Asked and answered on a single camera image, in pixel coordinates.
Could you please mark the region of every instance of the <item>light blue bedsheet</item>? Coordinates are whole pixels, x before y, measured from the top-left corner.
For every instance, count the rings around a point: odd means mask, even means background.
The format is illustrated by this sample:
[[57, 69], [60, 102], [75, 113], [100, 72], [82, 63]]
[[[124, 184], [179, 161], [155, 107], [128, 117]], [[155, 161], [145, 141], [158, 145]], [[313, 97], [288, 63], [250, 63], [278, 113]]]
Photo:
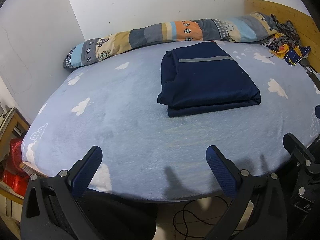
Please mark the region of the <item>light blue bedsheet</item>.
[[285, 133], [304, 145], [319, 134], [320, 91], [299, 64], [271, 57], [262, 45], [217, 43], [260, 89], [260, 105], [170, 118], [156, 102], [161, 59], [195, 42], [136, 49], [71, 73], [32, 123], [23, 160], [55, 176], [97, 145], [103, 161], [89, 187], [152, 201], [220, 193], [205, 160], [210, 145], [254, 175], [274, 171], [289, 159]]

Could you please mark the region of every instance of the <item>wooden bed frame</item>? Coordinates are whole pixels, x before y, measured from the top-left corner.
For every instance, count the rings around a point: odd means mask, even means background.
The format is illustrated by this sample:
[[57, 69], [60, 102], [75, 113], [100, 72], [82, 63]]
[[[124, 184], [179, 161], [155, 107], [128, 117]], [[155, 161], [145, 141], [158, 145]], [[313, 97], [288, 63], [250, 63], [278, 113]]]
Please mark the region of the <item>wooden bed frame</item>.
[[320, 73], [320, 32], [313, 19], [291, 7], [264, 0], [244, 0], [245, 13], [258, 11], [267, 15], [274, 14], [284, 23], [290, 20], [300, 36], [303, 46], [310, 46], [308, 60], [310, 65]]

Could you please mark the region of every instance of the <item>navy blue pants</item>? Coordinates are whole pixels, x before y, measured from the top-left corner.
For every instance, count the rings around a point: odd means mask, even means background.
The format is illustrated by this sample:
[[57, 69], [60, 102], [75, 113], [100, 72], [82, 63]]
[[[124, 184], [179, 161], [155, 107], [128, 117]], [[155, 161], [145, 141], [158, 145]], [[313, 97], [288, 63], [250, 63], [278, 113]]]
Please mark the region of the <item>navy blue pants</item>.
[[258, 105], [260, 91], [215, 42], [167, 51], [161, 62], [158, 103], [169, 117]]

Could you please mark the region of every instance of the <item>white cloud print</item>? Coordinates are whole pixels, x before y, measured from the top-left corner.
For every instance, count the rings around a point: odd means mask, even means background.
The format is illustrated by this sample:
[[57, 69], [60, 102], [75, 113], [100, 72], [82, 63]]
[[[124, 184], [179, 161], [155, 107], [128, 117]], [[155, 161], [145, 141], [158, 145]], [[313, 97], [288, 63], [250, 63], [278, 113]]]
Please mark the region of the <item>white cloud print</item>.
[[48, 103], [48, 102], [46, 102], [46, 103], [41, 107], [41, 109], [40, 109], [40, 111], [39, 111], [39, 113], [38, 113], [37, 115], [41, 114], [42, 110], [45, 108], [45, 106], [47, 105], [47, 103]]
[[264, 62], [264, 63], [270, 63], [270, 64], [274, 65], [274, 63], [269, 58], [267, 58], [266, 56], [260, 55], [260, 53], [255, 53], [253, 58], [258, 59], [258, 60], [262, 60], [262, 62]]
[[285, 97], [286, 99], [288, 99], [288, 96], [285, 93], [285, 91], [283, 90], [283, 88], [273, 78], [270, 78], [270, 81], [268, 82], [268, 85], [269, 85], [268, 90], [270, 92], [277, 92], [279, 96]]
[[129, 65], [129, 62], [126, 62], [126, 63], [121, 64], [119, 67], [116, 67], [115, 69], [116, 70], [125, 69], [128, 67], [128, 65]]
[[76, 115], [81, 115], [83, 114], [90, 98], [87, 98], [86, 100], [80, 102], [77, 106], [71, 109], [71, 112], [76, 112]]
[[76, 76], [75, 78], [69, 80], [69, 81], [68, 81], [68, 86], [73, 86], [74, 84], [76, 84], [82, 75], [83, 75], [83, 73], [80, 73], [80, 74], [79, 74], [78, 76]]
[[316, 93], [319, 95], [320, 94], [320, 91], [319, 89], [317, 88], [317, 86], [315, 85], [314, 88], [316, 89]]
[[111, 179], [110, 172], [107, 165], [102, 163], [98, 168], [97, 172], [93, 176], [90, 185], [96, 186], [99, 191], [111, 192]]

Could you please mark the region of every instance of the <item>metal bolt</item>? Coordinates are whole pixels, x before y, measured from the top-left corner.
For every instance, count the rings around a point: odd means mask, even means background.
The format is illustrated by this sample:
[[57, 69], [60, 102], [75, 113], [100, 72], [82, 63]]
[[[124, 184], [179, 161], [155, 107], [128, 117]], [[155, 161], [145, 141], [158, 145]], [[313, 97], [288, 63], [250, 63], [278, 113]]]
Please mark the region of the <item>metal bolt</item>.
[[299, 188], [299, 195], [302, 196], [305, 192], [304, 187]]
[[36, 180], [36, 179], [38, 179], [38, 175], [37, 175], [37, 174], [33, 174], [33, 175], [31, 176], [31, 180]]
[[66, 171], [66, 170], [62, 170], [62, 171], [59, 172], [59, 176], [60, 176], [60, 177], [64, 177], [64, 176], [66, 176], [67, 174], [68, 174], [68, 171]]
[[242, 176], [248, 176], [249, 175], [249, 171], [247, 171], [247, 170], [241, 170], [240, 173], [241, 173]]
[[275, 173], [271, 173], [270, 177], [273, 179], [278, 179], [278, 175]]

